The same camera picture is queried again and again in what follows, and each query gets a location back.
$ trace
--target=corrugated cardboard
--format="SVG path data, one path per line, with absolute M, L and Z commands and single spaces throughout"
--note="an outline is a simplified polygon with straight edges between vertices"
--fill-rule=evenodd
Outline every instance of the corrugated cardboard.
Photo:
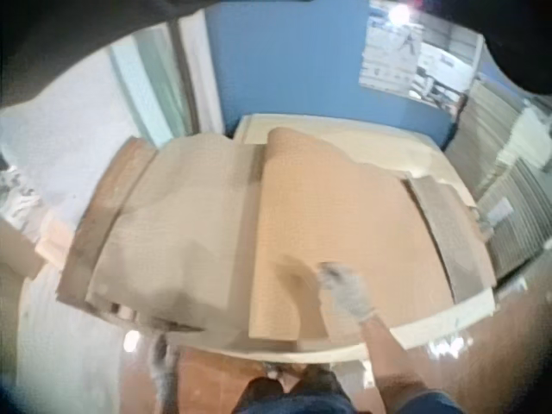
M 346 263 L 361 273 L 392 327 L 453 304 L 431 235 L 399 179 L 354 163 L 326 142 L 275 129 L 263 171 L 251 337 L 355 333 L 327 292 L 319 296 L 315 274 L 323 261 Z
M 139 314 L 247 330 L 264 146 L 169 142 L 122 208 L 90 290 Z

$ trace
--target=person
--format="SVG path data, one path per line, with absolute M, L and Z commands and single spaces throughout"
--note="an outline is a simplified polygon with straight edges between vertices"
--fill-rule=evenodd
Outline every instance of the person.
M 317 277 L 321 289 L 329 290 L 336 305 L 347 311 L 359 324 L 372 362 L 375 384 L 388 413 L 462 413 L 461 408 L 444 392 L 429 389 L 424 384 L 408 354 L 373 307 L 364 280 L 359 274 L 343 264 L 322 263 Z M 158 361 L 162 362 L 158 362 L 157 367 L 166 368 L 166 356 L 159 349 Z M 165 407 L 176 407 L 176 397 L 170 397 L 170 392 L 166 391 L 175 387 L 176 377 L 158 375 L 156 378 L 157 383 L 165 390 L 158 398 L 166 401 Z M 178 411 L 173 409 L 176 411 L 168 408 L 167 411 L 160 412 L 165 414 Z M 308 366 L 302 372 L 299 382 L 288 393 L 284 392 L 277 379 L 260 377 L 251 380 L 233 410 L 235 414 L 321 412 L 349 414 L 357 411 L 336 375 L 327 367 L 318 365 Z

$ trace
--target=stack of cardboard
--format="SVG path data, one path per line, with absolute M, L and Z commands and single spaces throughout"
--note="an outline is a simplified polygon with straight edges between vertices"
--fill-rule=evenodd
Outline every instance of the stack of cardboard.
M 497 156 L 510 140 L 512 126 L 522 108 L 521 99 L 509 96 L 492 83 L 474 82 L 455 138 L 445 155 L 476 198 L 489 176 L 496 173 Z
M 479 200 L 480 212 L 488 215 L 504 198 L 512 212 L 488 242 L 497 278 L 534 257 L 552 236 L 552 175 L 517 159 Z

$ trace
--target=cardboard sheet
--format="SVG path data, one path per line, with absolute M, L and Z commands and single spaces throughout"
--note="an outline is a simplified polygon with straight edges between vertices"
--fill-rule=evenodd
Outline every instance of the cardboard sheet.
M 264 146 L 163 147 L 124 205 L 89 292 L 149 317 L 247 330 Z
M 431 235 L 399 179 L 354 163 L 327 142 L 275 129 L 263 171 L 249 336 L 354 333 L 318 291 L 315 272 L 323 261 L 361 273 L 392 327 L 453 304 Z
M 465 205 L 475 206 L 474 198 L 454 167 L 427 135 L 350 119 L 253 114 L 241 119 L 234 139 L 247 144 L 266 144 L 268 133 L 277 127 L 329 142 L 359 163 L 409 173 L 414 178 L 430 175 L 439 183 L 452 185 Z
M 409 179 L 430 227 L 456 303 L 493 285 L 494 272 L 481 236 L 453 189 L 431 177 Z

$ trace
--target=white glove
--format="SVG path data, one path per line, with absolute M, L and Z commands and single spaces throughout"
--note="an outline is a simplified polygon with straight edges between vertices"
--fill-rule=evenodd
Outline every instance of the white glove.
M 176 401 L 178 361 L 178 350 L 167 346 L 165 334 L 157 335 L 149 349 L 149 372 L 157 389 L 157 399 L 164 404 Z
M 373 316 L 375 309 L 367 295 L 364 279 L 351 268 L 340 263 L 321 263 L 317 277 L 320 286 L 331 291 L 336 304 L 358 323 Z

